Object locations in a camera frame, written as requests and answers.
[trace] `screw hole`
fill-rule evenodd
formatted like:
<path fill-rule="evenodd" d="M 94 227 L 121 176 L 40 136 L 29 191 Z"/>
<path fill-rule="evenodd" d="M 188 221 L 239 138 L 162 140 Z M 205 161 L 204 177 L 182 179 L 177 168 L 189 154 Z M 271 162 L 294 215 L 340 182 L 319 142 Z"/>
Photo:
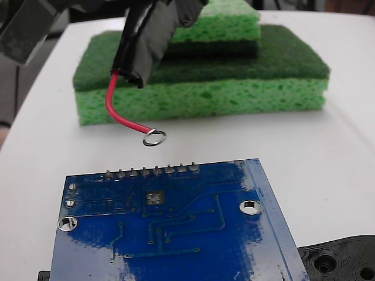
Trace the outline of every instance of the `screw hole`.
<path fill-rule="evenodd" d="M 64 217 L 59 220 L 59 223 L 57 224 L 57 227 L 61 231 L 72 231 L 74 230 L 78 225 L 78 221 L 74 217 Z"/>
<path fill-rule="evenodd" d="M 260 212 L 260 204 L 252 200 L 243 201 L 240 204 L 240 210 L 247 215 L 256 215 Z"/>
<path fill-rule="evenodd" d="M 337 262 L 332 256 L 322 255 L 314 261 L 314 267 L 321 274 L 328 274 L 336 269 Z"/>
<path fill-rule="evenodd" d="M 364 268 L 361 270 L 360 276 L 363 280 L 373 280 L 375 271 L 372 268 Z"/>

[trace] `metal ring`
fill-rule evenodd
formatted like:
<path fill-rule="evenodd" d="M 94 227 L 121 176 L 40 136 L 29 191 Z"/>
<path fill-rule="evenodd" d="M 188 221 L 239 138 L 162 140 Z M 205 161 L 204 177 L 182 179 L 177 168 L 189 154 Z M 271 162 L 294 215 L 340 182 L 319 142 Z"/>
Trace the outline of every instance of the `metal ring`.
<path fill-rule="evenodd" d="M 151 135 L 162 135 L 162 137 L 157 142 L 147 142 L 147 138 Z M 156 145 L 160 145 L 163 141 L 165 141 L 165 139 L 166 139 L 166 133 L 165 132 L 158 131 L 156 129 L 152 129 L 151 131 L 147 132 L 147 134 L 143 138 L 143 144 L 145 146 L 156 146 Z"/>

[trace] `white table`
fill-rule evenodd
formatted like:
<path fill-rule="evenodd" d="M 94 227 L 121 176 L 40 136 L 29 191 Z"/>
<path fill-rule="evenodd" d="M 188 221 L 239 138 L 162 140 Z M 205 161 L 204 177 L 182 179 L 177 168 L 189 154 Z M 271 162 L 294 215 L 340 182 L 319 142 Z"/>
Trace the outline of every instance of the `white table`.
<path fill-rule="evenodd" d="M 79 127 L 72 79 L 110 19 L 70 25 L 39 74 L 0 152 L 2 280 L 49 270 L 66 175 L 259 157 L 297 246 L 375 235 L 375 18 L 263 12 L 332 69 L 321 112 L 148 122 L 168 133 L 146 148 L 120 125 Z M 228 144 L 232 149 L 224 149 Z"/>

